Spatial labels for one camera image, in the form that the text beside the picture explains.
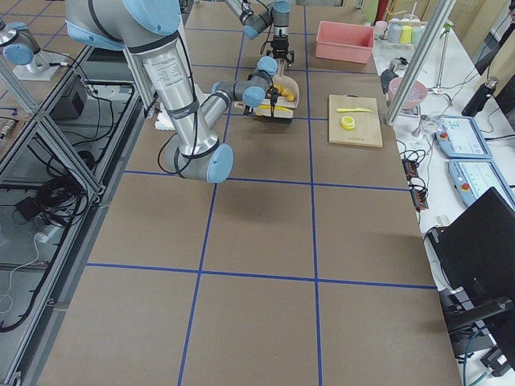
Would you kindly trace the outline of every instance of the computer monitor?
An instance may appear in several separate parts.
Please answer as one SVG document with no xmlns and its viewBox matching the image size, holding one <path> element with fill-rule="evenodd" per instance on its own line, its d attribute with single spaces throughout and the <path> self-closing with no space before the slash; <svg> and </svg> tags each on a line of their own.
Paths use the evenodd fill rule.
<svg viewBox="0 0 515 386">
<path fill-rule="evenodd" d="M 499 297 L 515 301 L 515 212 L 495 188 L 439 234 L 435 251 L 449 284 L 463 287 L 474 307 Z M 515 312 L 480 319 L 515 368 Z"/>
</svg>

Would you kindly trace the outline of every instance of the white desk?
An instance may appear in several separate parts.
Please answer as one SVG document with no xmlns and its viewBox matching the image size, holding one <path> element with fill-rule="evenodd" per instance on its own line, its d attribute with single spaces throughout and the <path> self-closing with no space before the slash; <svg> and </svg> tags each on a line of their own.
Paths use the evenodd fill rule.
<svg viewBox="0 0 515 386">
<path fill-rule="evenodd" d="M 435 42 L 431 53 L 428 55 L 428 59 L 418 76 L 418 81 L 422 82 L 428 88 L 434 87 L 438 78 L 438 71 L 440 65 L 440 59 L 443 49 L 443 39 Z M 374 60 L 376 62 L 377 72 L 380 75 L 389 65 L 389 62 L 402 56 L 408 61 L 411 60 L 414 51 L 406 50 L 398 45 L 389 45 L 382 41 L 377 41 L 377 45 L 374 49 Z M 396 71 L 399 76 L 402 76 L 404 71 Z M 461 86 L 453 88 L 451 90 L 445 90 L 451 98 L 459 91 L 457 96 L 453 100 L 453 105 L 449 107 L 445 114 L 446 115 L 461 115 L 463 107 L 468 103 L 472 94 L 474 93 L 474 86 L 479 81 L 480 77 L 474 69 L 474 65 L 468 58 L 466 51 L 456 37 L 454 31 L 449 34 L 449 40 L 447 45 L 447 54 L 445 58 L 445 64 L 443 67 L 443 78 L 442 86 L 451 87 L 455 84 L 459 84 L 465 80 L 467 74 L 470 76 L 475 75 L 474 79 Z M 436 96 L 430 94 L 424 102 L 421 104 L 421 110 L 424 114 L 441 113 L 446 109 L 448 105 L 448 99 L 444 96 Z M 476 121 L 480 129 L 489 131 L 492 129 L 488 123 L 488 116 L 494 110 L 497 109 L 497 103 L 492 98 L 484 107 L 481 113 L 476 115 Z M 490 117 L 490 123 L 494 130 L 492 133 L 484 133 L 486 138 L 488 137 L 499 137 L 506 134 L 513 133 L 513 129 L 506 120 L 504 114 L 497 110 Z M 405 142 L 410 148 L 410 143 L 414 141 L 411 136 L 411 131 L 418 125 L 417 118 L 399 116 L 393 126 L 397 139 Z M 489 142 L 488 146 L 493 153 L 493 160 L 499 166 L 502 174 L 506 181 L 510 184 L 515 183 L 515 168 L 513 168 L 513 162 L 515 161 L 515 140 L 504 139 L 500 141 Z M 430 145 L 427 143 L 426 150 L 429 150 Z M 403 151 L 404 146 L 399 144 L 399 150 Z M 439 225 L 438 218 L 441 215 L 445 215 L 449 222 L 452 223 L 465 209 L 465 205 L 458 196 L 457 191 L 453 186 L 451 177 L 447 171 L 447 158 L 443 155 L 435 142 L 433 145 L 433 154 L 431 157 L 431 164 L 428 162 L 429 157 L 426 157 L 418 168 L 419 175 L 428 181 L 429 179 L 429 196 L 427 202 L 429 209 L 421 212 L 420 218 L 420 230 L 422 234 L 425 234 L 428 229 Z M 439 268 L 439 262 L 430 246 L 429 242 L 426 242 L 427 256 L 431 262 L 431 268 L 435 282 L 439 287 L 439 290 L 445 288 L 445 281 L 442 278 L 441 270 Z M 467 382 L 470 384 L 484 371 L 484 366 L 480 362 L 481 356 L 486 353 L 485 351 L 477 351 L 467 363 Z M 458 365 L 459 370 L 462 371 L 463 366 Z M 483 386 L 513 386 L 515 384 L 515 371 L 509 370 L 501 378 L 495 378 L 488 376 L 484 379 L 481 384 Z"/>
</svg>

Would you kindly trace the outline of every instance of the wooden cutting board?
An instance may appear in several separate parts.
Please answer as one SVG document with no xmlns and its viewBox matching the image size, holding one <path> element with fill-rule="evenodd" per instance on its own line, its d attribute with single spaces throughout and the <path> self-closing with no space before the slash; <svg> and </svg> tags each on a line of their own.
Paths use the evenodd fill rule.
<svg viewBox="0 0 515 386">
<path fill-rule="evenodd" d="M 336 109 L 363 107 L 371 113 L 337 113 Z M 340 125 L 341 118 L 348 115 L 354 118 L 356 128 L 346 130 Z M 379 113 L 375 98 L 353 96 L 329 96 L 329 142 L 344 145 L 383 147 Z"/>
</svg>

